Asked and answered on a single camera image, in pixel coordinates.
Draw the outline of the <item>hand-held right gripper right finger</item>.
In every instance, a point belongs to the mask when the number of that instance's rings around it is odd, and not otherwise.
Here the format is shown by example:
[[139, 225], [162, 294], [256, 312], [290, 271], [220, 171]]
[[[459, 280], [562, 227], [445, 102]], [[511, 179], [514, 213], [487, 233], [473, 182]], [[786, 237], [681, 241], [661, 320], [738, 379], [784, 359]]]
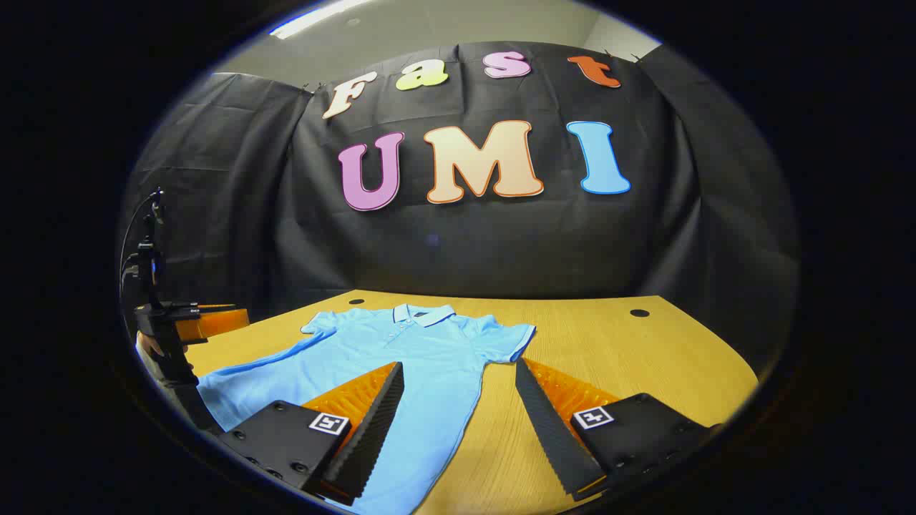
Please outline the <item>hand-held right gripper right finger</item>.
[[517, 360], [515, 387], [552, 470], [575, 501], [647, 482], [717, 428], [648, 393], [619, 398], [527, 358]]

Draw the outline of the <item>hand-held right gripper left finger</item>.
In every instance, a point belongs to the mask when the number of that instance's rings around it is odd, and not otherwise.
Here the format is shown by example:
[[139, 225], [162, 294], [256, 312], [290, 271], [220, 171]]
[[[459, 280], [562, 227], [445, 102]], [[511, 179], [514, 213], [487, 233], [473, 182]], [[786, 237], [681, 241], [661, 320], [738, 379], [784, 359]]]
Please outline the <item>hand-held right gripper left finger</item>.
[[288, 488], [346, 506], [363, 495], [404, 392], [400, 362], [302, 405], [269, 402], [219, 442]]

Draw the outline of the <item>light blue T-shirt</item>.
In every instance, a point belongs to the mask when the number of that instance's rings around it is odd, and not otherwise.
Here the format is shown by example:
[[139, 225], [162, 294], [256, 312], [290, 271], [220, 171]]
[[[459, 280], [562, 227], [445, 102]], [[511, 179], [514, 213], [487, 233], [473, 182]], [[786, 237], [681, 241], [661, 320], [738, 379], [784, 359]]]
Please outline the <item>light blue T-shirt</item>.
[[413, 515], [444, 473], [474, 413], [488, 364], [515, 362], [533, 325], [500, 325], [449, 305], [320, 312], [304, 339], [275, 355], [203, 376], [198, 391], [231, 430], [271, 401], [304, 404], [389, 364], [403, 365], [404, 392], [375, 469], [351, 511]]

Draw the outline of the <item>black backdrop cloth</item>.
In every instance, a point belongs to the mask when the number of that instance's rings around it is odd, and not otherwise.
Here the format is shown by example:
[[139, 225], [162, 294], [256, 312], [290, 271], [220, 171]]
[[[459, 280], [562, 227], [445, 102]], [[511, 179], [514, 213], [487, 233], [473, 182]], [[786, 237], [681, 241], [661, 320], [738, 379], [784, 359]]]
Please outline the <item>black backdrop cloth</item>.
[[[167, 299], [255, 320], [350, 290], [468, 298], [658, 295], [765, 369], [799, 300], [797, 219], [773, 152], [729, 94], [667, 46], [637, 62], [558, 44], [422, 49], [323, 119], [314, 92], [213, 73], [161, 119], [125, 186], [117, 244], [163, 190]], [[531, 124], [545, 189], [454, 203], [429, 131], [483, 146]]]

